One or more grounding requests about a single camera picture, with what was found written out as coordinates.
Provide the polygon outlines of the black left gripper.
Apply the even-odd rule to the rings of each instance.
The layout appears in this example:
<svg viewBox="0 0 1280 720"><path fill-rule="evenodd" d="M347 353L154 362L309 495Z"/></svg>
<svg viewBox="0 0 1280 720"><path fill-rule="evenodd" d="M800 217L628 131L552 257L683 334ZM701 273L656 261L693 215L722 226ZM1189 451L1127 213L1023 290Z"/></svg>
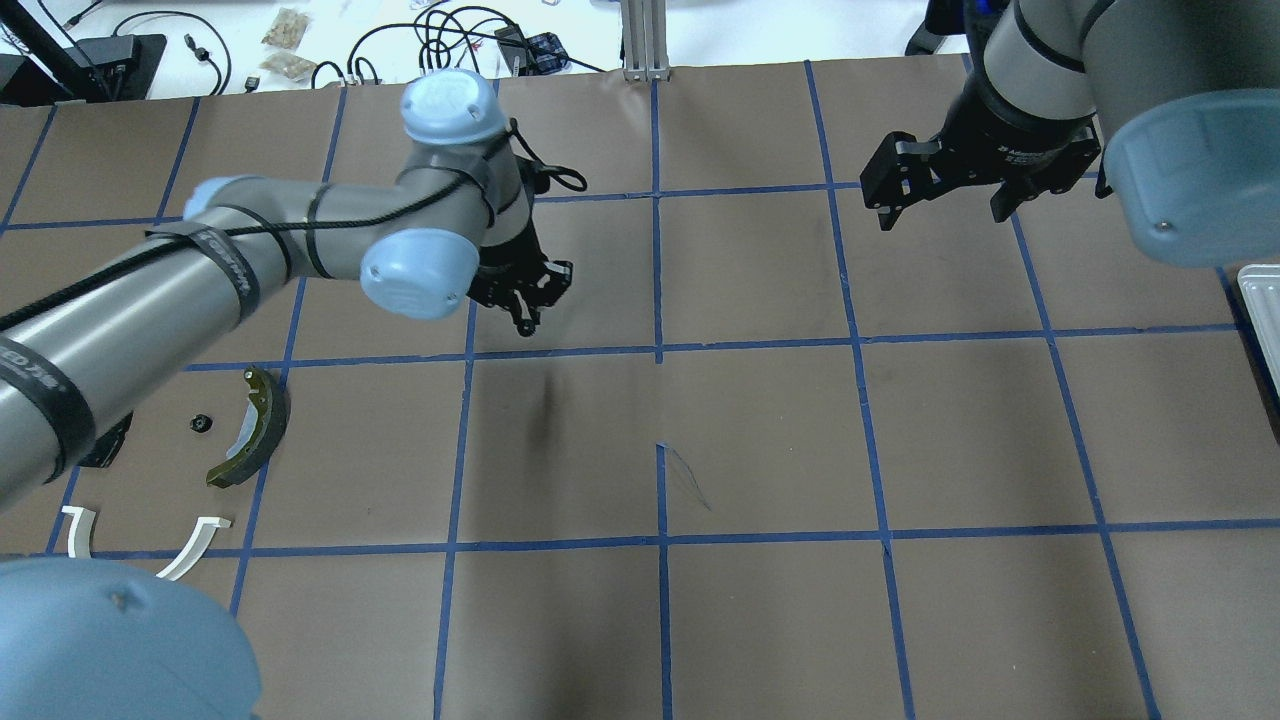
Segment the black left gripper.
<svg viewBox="0 0 1280 720"><path fill-rule="evenodd" d="M558 304L572 282L573 264L550 260L530 220L513 238L480 249L470 299L508 311L517 333L529 338L541 324L541 310Z"/></svg>

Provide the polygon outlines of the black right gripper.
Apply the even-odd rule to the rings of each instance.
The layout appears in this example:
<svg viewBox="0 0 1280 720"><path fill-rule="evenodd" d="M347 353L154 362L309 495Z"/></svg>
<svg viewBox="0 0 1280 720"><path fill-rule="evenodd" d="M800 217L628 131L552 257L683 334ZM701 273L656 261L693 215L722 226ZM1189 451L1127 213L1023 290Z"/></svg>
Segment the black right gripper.
<svg viewBox="0 0 1280 720"><path fill-rule="evenodd" d="M916 202L992 184L991 214L1005 223L1023 204L1071 190L1101 154L1092 119L1033 117L983 76L969 76L936 135L895 131L882 138L861 170L861 196L888 232Z"/></svg>

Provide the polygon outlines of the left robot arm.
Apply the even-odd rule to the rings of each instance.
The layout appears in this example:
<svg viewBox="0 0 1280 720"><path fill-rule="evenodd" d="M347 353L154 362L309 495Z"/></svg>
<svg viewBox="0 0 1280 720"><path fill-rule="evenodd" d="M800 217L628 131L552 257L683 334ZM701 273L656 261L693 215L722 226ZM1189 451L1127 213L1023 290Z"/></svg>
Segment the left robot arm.
<svg viewBox="0 0 1280 720"><path fill-rule="evenodd" d="M292 281L355 281L419 322L472 300L536 333L570 288L532 205L584 176L543 161L492 83L434 70L404 87L410 155L388 187L262 176L200 183L182 218L3 318L3 506L88 457L140 402Z"/></svg>

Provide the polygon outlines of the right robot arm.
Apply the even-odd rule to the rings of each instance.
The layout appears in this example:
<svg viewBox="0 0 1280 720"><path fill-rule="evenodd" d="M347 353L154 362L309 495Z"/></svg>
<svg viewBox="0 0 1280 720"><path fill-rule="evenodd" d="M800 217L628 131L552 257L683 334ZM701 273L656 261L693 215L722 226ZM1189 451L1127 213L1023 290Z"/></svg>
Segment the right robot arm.
<svg viewBox="0 0 1280 720"><path fill-rule="evenodd" d="M1098 163L1148 258L1277 255L1275 1L933 1L925 29L965 35L973 67L934 136L888 133L864 167L881 229L987 184L1005 222Z"/></svg>

